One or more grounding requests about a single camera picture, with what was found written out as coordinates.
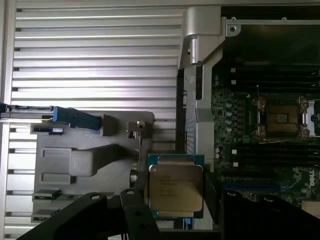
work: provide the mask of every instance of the cpu socket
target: cpu socket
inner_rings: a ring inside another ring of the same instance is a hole
[[[257,106],[257,130],[254,135],[263,139],[298,139],[309,136],[306,125],[308,101],[297,98],[259,97],[252,101]]]

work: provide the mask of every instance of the blue connector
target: blue connector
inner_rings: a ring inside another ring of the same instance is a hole
[[[93,116],[74,108],[53,107],[53,122],[68,124],[70,128],[83,128],[99,131],[101,117]]]

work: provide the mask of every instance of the green circuit board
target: green circuit board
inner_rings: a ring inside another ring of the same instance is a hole
[[[213,77],[214,171],[225,188],[253,201],[261,194],[296,206],[320,200],[320,138],[306,127],[313,106],[314,134],[319,134],[320,95],[260,92],[259,86],[236,91],[234,76]]]

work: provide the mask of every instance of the motherboard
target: motherboard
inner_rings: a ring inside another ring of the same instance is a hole
[[[320,217],[320,74],[212,69],[214,171],[225,189],[273,194]]]

